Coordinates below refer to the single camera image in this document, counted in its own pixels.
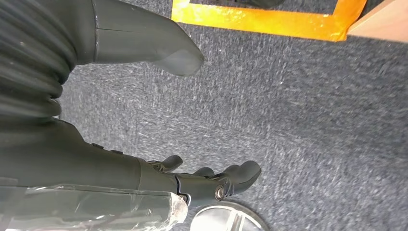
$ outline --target metal screw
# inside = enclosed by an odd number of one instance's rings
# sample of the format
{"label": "metal screw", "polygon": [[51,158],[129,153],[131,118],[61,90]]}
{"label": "metal screw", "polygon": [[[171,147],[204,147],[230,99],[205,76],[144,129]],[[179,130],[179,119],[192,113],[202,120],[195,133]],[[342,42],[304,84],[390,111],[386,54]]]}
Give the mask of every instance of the metal screw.
{"label": "metal screw", "polygon": [[218,201],[222,201],[224,199],[224,196],[225,196],[224,186],[218,185],[218,187],[216,188],[216,199]]}

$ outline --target metal base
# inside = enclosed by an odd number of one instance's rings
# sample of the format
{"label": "metal base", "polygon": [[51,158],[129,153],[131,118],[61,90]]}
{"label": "metal base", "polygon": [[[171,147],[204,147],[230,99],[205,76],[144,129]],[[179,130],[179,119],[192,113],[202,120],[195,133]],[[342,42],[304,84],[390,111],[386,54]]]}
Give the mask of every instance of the metal base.
{"label": "metal base", "polygon": [[262,219],[248,208],[224,201],[198,212],[190,231],[269,231]]}

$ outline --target plastic wrap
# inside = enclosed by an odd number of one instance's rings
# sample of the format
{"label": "plastic wrap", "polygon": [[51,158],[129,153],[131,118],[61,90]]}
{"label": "plastic wrap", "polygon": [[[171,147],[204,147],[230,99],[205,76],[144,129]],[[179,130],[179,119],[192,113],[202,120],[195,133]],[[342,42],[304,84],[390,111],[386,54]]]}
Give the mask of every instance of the plastic wrap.
{"label": "plastic wrap", "polygon": [[0,231],[168,231],[186,215],[170,192],[0,186]]}
{"label": "plastic wrap", "polygon": [[200,26],[343,41],[367,0],[338,0],[333,14],[300,13],[192,4],[173,0],[172,19]]}

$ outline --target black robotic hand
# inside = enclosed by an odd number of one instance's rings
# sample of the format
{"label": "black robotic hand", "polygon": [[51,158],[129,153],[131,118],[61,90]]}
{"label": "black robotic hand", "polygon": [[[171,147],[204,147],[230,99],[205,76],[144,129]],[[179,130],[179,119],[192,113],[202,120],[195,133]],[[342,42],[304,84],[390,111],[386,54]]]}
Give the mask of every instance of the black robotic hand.
{"label": "black robotic hand", "polygon": [[118,0],[0,0],[0,31],[0,179],[167,191],[198,206],[241,193],[260,175],[252,161],[220,174],[169,173],[179,157],[146,162],[107,151],[53,118],[61,111],[54,99],[79,64],[148,61],[194,74],[204,57],[173,21]]}

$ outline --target orange tape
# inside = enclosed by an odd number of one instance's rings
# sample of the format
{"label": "orange tape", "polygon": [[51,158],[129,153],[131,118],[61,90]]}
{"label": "orange tape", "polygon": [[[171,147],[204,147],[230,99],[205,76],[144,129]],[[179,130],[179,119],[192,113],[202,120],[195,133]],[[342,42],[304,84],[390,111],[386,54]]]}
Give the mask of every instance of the orange tape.
{"label": "orange tape", "polygon": [[338,0],[334,13],[299,13],[211,6],[173,0],[171,18],[180,23],[225,29],[344,41],[347,30],[360,16],[367,0]]}

